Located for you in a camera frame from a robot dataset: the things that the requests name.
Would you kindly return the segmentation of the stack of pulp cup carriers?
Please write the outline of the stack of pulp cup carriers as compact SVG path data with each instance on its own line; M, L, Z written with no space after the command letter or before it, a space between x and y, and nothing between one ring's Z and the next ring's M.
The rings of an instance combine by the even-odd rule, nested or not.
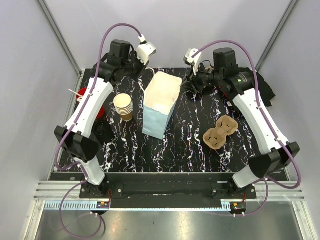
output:
M215 71L215 68L213 66L206 66L204 70L206 73L211 73Z

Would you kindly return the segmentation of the stack of paper cups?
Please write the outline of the stack of paper cups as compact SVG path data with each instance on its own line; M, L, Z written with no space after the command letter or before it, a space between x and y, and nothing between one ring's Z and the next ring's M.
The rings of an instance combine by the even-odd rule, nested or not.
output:
M113 104L116 112L120 117L128 122L133 118L133 103L131 97L126 93L121 93L115 96Z

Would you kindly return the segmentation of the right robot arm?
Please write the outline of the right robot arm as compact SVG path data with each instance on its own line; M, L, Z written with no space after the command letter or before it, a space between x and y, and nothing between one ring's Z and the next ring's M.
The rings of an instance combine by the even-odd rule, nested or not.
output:
M239 198L251 184L295 163L300 147L282 134L269 114L255 69L240 68L236 52L230 47L213 51L213 67L209 69L205 69L202 52L196 48L190 48L183 60L192 68L187 77L188 87L194 93L200 93L206 87L220 89L244 116L258 144L260 154L250 158L247 166L227 183L230 197Z

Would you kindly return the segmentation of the light blue paper bag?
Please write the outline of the light blue paper bag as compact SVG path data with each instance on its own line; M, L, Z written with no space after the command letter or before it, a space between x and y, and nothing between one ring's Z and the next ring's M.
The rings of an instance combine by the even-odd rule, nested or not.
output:
M144 90L142 133L163 139L181 92L182 78L162 71Z

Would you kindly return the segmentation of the single pulp cup carrier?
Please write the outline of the single pulp cup carrier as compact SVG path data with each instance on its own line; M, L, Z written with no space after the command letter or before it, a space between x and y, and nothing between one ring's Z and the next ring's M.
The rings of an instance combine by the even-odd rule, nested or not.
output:
M214 128L210 128L203 135L204 143L213 150L219 150L227 141L227 136L233 135L238 129L239 124L228 115L221 116Z

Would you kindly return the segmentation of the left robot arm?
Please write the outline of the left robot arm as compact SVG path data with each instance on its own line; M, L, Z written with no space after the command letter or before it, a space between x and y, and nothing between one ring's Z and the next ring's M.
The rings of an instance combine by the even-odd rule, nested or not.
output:
M97 153L99 144L91 139L97 115L116 84L124 77L137 79L147 67L156 48L145 39L137 48L124 40L113 40L109 52L99 55L94 65L93 76L75 112L64 126L57 126L54 134L64 149L84 173L84 189L97 198L108 193L105 173L102 171Z

